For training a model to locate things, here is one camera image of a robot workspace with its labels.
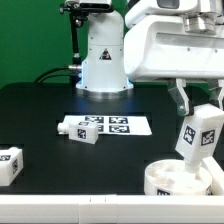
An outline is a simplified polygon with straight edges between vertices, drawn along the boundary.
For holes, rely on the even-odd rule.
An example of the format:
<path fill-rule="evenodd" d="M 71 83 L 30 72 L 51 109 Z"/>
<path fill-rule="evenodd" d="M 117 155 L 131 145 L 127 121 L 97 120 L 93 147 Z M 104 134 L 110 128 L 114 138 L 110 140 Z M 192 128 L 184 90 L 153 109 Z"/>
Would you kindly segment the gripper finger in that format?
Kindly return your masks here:
<path fill-rule="evenodd" d="M 168 92 L 177 106 L 179 116 L 191 116 L 194 113 L 192 102 L 185 92 L 186 80 L 174 78 L 168 82 Z"/>
<path fill-rule="evenodd" d="M 224 100 L 224 79 L 212 79 L 208 81 L 208 88 L 210 91 L 209 102 L 223 110 Z"/>

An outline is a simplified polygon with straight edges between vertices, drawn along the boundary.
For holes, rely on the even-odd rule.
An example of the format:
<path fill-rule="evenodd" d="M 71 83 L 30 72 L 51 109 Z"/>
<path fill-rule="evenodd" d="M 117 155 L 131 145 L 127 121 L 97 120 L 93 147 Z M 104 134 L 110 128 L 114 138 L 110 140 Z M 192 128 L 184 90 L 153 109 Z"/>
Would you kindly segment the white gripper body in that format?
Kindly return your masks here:
<path fill-rule="evenodd" d="M 187 33 L 183 19 L 151 15 L 124 38 L 124 69 L 131 81 L 224 78 L 224 26 L 215 35 Z"/>

